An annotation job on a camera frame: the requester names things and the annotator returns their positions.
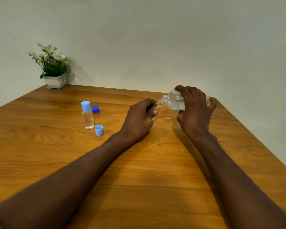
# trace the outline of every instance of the small plastic bottle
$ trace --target small plastic bottle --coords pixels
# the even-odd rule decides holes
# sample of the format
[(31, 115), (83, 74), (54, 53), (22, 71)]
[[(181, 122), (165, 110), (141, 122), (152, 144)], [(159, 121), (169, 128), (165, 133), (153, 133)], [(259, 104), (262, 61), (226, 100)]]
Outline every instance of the small plastic bottle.
[[(185, 110), (184, 99), (181, 93), (175, 89), (171, 90), (167, 95), (164, 95), (161, 100), (158, 100), (152, 110), (157, 110), (159, 113), (163, 103), (166, 103), (172, 110)], [(210, 103), (210, 98), (206, 95), (206, 105), (209, 106)]]
[(94, 128), (94, 119), (93, 119), (93, 112), (91, 110), (90, 102), (83, 101), (82, 102), (83, 108), (83, 117), (86, 129), (93, 129)]

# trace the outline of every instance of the hand holding bottle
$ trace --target hand holding bottle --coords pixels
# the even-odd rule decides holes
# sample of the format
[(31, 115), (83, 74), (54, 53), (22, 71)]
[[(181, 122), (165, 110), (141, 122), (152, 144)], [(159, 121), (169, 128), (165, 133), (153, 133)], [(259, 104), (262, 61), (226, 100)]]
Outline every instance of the hand holding bottle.
[(177, 120), (182, 130), (190, 139), (195, 139), (209, 132), (209, 124), (217, 101), (210, 97), (210, 105), (206, 104), (206, 94), (195, 87), (175, 87), (184, 98), (185, 110), (180, 111)]
[(155, 104), (155, 100), (145, 99), (130, 107), (120, 133), (131, 143), (144, 138), (153, 126), (152, 119), (157, 115), (157, 111), (149, 111), (149, 109)]

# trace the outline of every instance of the wooden surface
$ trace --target wooden surface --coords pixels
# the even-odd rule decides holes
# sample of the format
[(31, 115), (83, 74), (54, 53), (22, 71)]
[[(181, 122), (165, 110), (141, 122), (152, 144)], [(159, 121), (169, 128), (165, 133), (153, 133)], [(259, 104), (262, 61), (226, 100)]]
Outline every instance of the wooden surface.
[[(119, 131), (131, 104), (161, 93), (67, 85), (36, 89), (0, 107), (0, 202)], [(101, 137), (80, 102), (100, 106)], [(216, 187), (164, 106), (150, 134), (106, 171), (67, 228), (226, 228)], [(286, 211), (286, 166), (220, 103), (210, 124), (226, 152)]]

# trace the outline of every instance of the person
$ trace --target person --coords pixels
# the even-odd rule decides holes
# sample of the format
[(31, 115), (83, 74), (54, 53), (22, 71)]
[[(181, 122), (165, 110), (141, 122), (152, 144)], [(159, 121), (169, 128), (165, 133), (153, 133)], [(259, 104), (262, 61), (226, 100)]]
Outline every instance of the person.
[[(209, 132), (216, 99), (195, 87), (177, 86), (185, 102), (177, 120), (202, 155), (219, 190), (233, 228), (284, 228), (279, 208), (221, 148)], [(102, 173), (124, 151), (143, 139), (153, 125), (155, 100), (132, 105), (121, 130), (103, 145), (25, 188), (0, 204), (1, 229), (63, 228)]]

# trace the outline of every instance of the blue bottle cap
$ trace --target blue bottle cap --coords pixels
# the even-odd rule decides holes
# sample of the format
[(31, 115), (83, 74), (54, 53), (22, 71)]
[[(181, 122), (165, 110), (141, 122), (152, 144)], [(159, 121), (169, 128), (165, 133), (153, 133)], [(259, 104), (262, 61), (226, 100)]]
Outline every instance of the blue bottle cap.
[(104, 134), (104, 129), (102, 125), (96, 125), (94, 128), (95, 128), (95, 134), (97, 136), (101, 136)]
[(82, 108), (83, 108), (83, 112), (89, 112), (91, 110), (90, 101), (87, 101), (87, 100), (83, 101)]
[(100, 112), (100, 107), (98, 105), (92, 105), (92, 112), (93, 113), (98, 113)]

